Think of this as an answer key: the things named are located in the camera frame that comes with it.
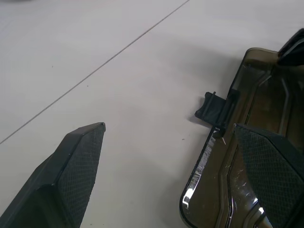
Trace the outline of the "smoky transparent bit case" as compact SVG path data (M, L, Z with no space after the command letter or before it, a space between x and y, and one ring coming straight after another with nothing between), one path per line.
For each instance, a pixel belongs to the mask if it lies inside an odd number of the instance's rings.
M195 116L211 125L182 192L190 228L273 228L248 180L236 124L284 136L304 155L304 66L278 65L278 52L249 49L226 98L207 92Z

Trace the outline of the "black item on case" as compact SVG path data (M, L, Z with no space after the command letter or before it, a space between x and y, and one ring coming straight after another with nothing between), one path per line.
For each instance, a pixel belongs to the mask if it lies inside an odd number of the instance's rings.
M278 65L304 65L304 28L298 30L278 52Z

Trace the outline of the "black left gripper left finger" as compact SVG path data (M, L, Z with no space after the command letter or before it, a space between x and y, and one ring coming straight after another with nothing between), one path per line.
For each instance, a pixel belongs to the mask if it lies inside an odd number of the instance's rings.
M99 122L68 133L0 216L0 228L80 228L105 131Z

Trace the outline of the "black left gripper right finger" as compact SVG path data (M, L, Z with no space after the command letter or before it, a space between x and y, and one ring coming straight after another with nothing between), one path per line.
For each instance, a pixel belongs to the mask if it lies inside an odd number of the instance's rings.
M282 135L236 124L248 180L273 228L304 228L304 155Z

